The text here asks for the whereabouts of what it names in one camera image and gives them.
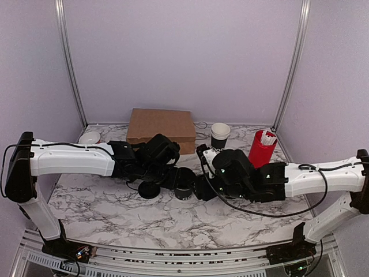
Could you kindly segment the single black paper cup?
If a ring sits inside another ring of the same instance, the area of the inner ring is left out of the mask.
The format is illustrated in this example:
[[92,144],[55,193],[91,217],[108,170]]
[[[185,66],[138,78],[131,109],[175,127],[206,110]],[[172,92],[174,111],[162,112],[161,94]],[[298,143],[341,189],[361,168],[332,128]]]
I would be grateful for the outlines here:
[[181,201],[186,201],[188,200],[192,194],[193,191],[191,189],[180,189],[180,188],[176,188],[174,190],[175,193],[175,197]]

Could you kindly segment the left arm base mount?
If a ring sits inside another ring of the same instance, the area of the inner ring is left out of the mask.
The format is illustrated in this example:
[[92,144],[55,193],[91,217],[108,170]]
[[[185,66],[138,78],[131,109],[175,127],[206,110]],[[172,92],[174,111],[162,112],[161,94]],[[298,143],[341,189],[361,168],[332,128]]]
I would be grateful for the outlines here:
[[41,232],[39,234],[43,240],[42,252],[56,257],[76,260],[81,263],[88,263],[90,258],[96,255],[96,247],[80,242],[70,241],[66,238],[65,228],[61,220],[58,220],[60,225],[60,236],[56,239],[46,240]]

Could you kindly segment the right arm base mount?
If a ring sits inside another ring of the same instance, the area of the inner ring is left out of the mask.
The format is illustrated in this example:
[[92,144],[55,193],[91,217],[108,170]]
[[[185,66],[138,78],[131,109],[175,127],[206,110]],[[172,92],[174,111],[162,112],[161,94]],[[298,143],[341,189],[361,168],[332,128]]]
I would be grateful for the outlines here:
[[317,253],[316,244],[305,240],[304,226],[305,223],[300,223],[294,228],[291,242],[266,248],[266,258],[270,265],[303,259]]

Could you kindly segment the stack of black paper cups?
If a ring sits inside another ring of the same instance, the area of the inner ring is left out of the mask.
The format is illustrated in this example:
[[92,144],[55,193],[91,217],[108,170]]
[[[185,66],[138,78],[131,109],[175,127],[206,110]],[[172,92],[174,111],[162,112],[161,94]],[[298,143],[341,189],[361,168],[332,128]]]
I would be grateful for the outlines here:
[[214,123],[210,129],[211,148],[216,152],[224,150],[231,128],[225,123]]

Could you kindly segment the stack of black cup lids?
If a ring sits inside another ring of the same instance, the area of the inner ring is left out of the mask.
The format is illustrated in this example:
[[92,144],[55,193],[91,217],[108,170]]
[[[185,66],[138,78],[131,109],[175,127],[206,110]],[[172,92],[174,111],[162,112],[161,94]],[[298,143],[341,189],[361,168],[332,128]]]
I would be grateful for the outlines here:
[[160,187],[151,182],[142,182],[138,186],[138,194],[144,199],[153,199],[160,194]]

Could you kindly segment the brown paper bag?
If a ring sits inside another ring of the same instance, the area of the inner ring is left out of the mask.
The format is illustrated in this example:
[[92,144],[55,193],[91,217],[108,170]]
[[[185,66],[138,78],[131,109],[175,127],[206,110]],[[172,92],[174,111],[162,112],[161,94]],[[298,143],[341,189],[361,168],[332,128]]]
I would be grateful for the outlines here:
[[148,142],[162,134],[180,145],[180,154],[195,152],[196,131],[189,111],[135,108],[132,110],[126,141]]

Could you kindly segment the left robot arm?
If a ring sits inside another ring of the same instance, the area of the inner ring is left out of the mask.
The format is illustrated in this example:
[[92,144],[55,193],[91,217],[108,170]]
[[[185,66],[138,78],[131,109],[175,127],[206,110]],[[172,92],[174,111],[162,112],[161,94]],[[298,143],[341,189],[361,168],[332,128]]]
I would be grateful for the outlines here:
[[140,180],[139,195],[152,199],[160,193],[180,158],[179,144],[162,134],[139,144],[73,144],[35,139],[32,132],[24,132],[18,143],[7,146],[5,152],[10,149],[11,158],[3,154],[1,164],[1,195],[18,204],[38,228],[44,244],[61,257],[71,254],[73,244],[37,188],[39,176],[90,174],[128,183]]

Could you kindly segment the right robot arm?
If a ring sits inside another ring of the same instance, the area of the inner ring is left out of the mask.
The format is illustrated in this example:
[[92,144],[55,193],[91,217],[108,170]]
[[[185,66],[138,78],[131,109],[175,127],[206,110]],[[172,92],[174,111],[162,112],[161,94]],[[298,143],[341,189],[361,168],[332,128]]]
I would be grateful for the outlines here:
[[255,168],[240,149],[217,152],[205,144],[196,153],[204,180],[196,187],[199,198],[214,193],[224,203],[245,199],[252,203],[284,201],[301,194],[342,191],[342,196],[316,218],[293,230],[286,254],[296,259],[346,220],[368,214],[368,153],[341,162],[295,164],[276,162]]

